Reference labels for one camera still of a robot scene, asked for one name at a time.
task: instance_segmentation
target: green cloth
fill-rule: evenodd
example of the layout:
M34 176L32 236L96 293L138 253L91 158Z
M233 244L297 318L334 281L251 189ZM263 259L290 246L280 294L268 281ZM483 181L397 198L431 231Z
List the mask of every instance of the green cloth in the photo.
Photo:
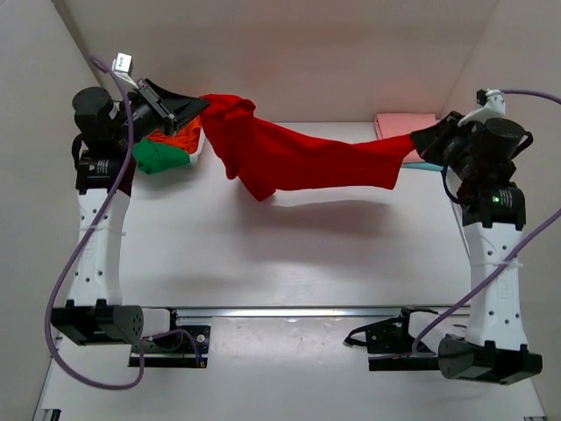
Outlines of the green cloth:
M138 169L143 173L157 174L167 169L183 167L190 162L189 154L179 147L142 139L132 149Z

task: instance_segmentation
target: folded cloth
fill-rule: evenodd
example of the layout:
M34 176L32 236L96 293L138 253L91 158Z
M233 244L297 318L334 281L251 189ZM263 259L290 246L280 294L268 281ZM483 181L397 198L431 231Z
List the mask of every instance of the folded cloth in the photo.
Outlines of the folded cloth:
M392 189L403 158L414 149L408 134L348 144L319 139L253 116L255 105L233 95L207 95L204 133L226 166L259 201L276 189L342 186Z
M195 118L188 125L183 127L175 136L166 136L157 130L148 136L149 140L156 143L179 147L189 154L196 152L199 147L199 138L201 136L201 119Z
M436 123L437 118L434 114L386 112L376 116L374 129L378 139L385 139L426 129ZM424 160L417 151L413 151L404 158L403 162L424 162Z
M428 162L403 162L401 164L402 168L412 168L412 169L424 169L425 171L442 171L442 167L435 164L429 164Z
M147 174L157 174L167 169L183 167L190 162L189 154L179 147L142 139L132 149L138 169Z

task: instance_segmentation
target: orange cloth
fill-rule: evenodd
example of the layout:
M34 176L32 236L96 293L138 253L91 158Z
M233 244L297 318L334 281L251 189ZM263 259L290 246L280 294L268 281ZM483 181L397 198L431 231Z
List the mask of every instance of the orange cloth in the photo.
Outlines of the orange cloth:
M199 137L201 135L201 119L195 118L191 123L183 127L175 136L166 136L157 130L148 136L152 142L163 143L165 145L179 147L188 154L193 154L199 147Z

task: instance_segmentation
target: white connector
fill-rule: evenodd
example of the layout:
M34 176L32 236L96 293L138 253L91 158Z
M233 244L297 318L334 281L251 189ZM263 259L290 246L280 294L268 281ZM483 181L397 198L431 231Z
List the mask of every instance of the white connector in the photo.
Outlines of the white connector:
M468 112L458 122L458 126L465 125L470 121L485 123L489 118L504 118L507 116L507 106L502 92L498 89L488 89L485 94L487 102L477 110Z
M118 53L117 58L111 64L111 70L123 81L129 83L134 88L138 85L132 79L132 56L125 53Z

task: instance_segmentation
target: white table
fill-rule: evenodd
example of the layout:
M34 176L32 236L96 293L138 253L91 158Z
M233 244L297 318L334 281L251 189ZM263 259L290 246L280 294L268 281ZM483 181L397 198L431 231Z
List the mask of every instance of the white table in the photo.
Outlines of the white table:
M372 122L286 126L375 139ZM403 169L393 191L279 191L259 203L206 145L194 170L137 174L124 230L126 303L449 305L470 283L451 204L428 171Z
M287 126L349 142L374 136L372 123ZM270 310L192 310L222 315L212 319L209 367L149 368L130 391L91 389L52 365L41 408L61 409L62 421L542 416L530 381L500 387L438 372L370 373L366 351L341 342L382 318L318 317L339 314L329 311L338 306L449 306L468 291L465 248L441 182L438 173L402 170L394 191L278 192L258 203L226 180L210 148L195 171L138 174L122 247L126 303L284 310L277 318L229 318ZM310 306L328 310L298 309ZM315 317L291 316L300 311ZM398 309L379 311L387 318ZM63 340L60 349L100 381L125 383L136 373L126 366L128 346Z

